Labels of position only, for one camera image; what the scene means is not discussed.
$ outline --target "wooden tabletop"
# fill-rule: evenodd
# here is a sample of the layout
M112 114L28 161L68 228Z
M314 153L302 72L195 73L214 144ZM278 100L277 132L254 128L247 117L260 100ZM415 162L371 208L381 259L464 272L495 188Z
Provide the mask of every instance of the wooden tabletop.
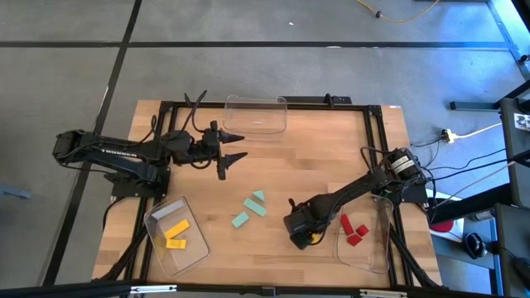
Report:
M158 114L159 101L142 100L132 121L129 139L139 140ZM189 109L179 109L181 127ZM211 120L222 125L223 109L198 109L198 127ZM390 148L408 146L407 130L399 107L383 106L383 120ZM359 153L367 145L363 114L354 111L288 111L287 130L275 141L244 140L222 146L224 154L240 151L248 156L217 180L214 166L198 171L190 166L173 166L168 199L185 195L195 215L210 255L192 270L167 277L152 254L149 281L177 281L202 284L276 286L370 286L388 287L386 262L378 257L383 245L377 240L377 215L369 195L344 208L352 224L367 224L372 236L358 247L346 247L345 237L335 220L321 244L303 251L291 243L282 218L290 213L287 203L332 192L367 172ZM197 138L191 127L188 131ZM252 192L263 190L267 209L261 218L243 206ZM107 227L99 248L93 277L105 274L128 246L137 214L138 199L126 199L108 214ZM421 267L441 283L425 214L414 204L402 204L402 221L407 246ZM250 220L234 228L232 219L246 211ZM139 249L135 276L142 258ZM399 253L394 248L398 280L402 282Z

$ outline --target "transparent container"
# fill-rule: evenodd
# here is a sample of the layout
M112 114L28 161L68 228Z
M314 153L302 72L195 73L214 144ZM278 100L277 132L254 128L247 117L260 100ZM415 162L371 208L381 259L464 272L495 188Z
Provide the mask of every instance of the transparent container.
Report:
M287 101L243 99L230 95L224 104L223 126L250 140L274 141L287 129Z
M185 239L185 249L166 248L164 232L184 219L188 220L190 227L174 239ZM168 277L176 276L210 254L208 244L184 196L157 204L146 212L144 222L162 270Z
M346 214L355 230L362 224L369 232L356 246L350 245L345 231L340 228L335 237L335 258L348 266L384 274L388 271L388 229L393 204L383 197L365 195L346 204L339 214Z

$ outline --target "teal block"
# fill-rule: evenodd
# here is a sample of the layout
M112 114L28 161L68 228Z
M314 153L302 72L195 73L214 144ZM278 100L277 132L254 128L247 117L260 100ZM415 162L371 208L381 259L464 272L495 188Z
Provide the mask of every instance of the teal block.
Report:
M255 213L257 213L259 216L265 216L265 213L267 212L267 210L265 208L263 208L260 204L254 202L253 200L251 199L246 199L243 204L245 205L245 207L251 209L252 211L254 211Z
M236 216L235 219L232 220L232 224L234 225L235 228L239 228L244 223L246 223L247 220L248 220L248 214L243 211L238 216Z
M265 202L265 195L263 194L262 190L256 190L252 193L256 198L260 199L261 201Z

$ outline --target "concrete floor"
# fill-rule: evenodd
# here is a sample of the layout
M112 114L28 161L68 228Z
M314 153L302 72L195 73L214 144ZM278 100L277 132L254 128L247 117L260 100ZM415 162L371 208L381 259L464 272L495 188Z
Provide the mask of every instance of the concrete floor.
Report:
M428 2L369 1L395 18ZM0 2L0 41L119 41L133 0ZM502 41L483 3L442 2L415 22L377 20L350 0L144 0L134 41ZM90 130L116 58L115 49L0 49L0 183L33 193L31 200L0 199L0 288L34 286L50 255L75 173L51 157L56 133ZM466 134L499 122L496 113L451 112L452 100L492 102L523 82L505 50L413 49L131 49L128 50L104 134L126 137L139 99L207 100L230 94L345 94L355 103L402 106L412 143L436 138L441 128ZM504 147L502 129L440 146L432 166L463 166ZM425 164L436 147L414 149ZM483 160L496 161L503 154ZM452 194L483 169L439 181ZM441 176L450 171L438 171ZM507 172L462 193L505 183ZM91 174L58 282L87 281L101 237L110 184ZM443 281L475 291L488 272L439 262ZM189 297L201 296L189 294Z

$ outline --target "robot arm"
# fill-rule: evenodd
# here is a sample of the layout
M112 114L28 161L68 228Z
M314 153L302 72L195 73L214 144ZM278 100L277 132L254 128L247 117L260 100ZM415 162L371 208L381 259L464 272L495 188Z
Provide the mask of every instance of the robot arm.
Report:
M401 192L414 183L424 183L419 163L406 148L389 152L383 161L366 175L332 194L316 195L306 202L295 205L289 199L291 213L283 218L291 241L300 249L313 243L313 234L321 234L330 225L340 208L371 190Z
M88 161L115 170L105 175L114 183L116 196L165 195L169 180L169 165L172 160L178 166L190 164L196 169L208 167L217 161L220 180L226 178L225 171L246 152L222 156L220 144L237 142L244 137L223 132L217 122L202 132L196 141L187 131L173 131L155 136L151 141L132 142L82 130L68 131L57 136L53 157L62 166ZM195 163L206 162L204 166Z

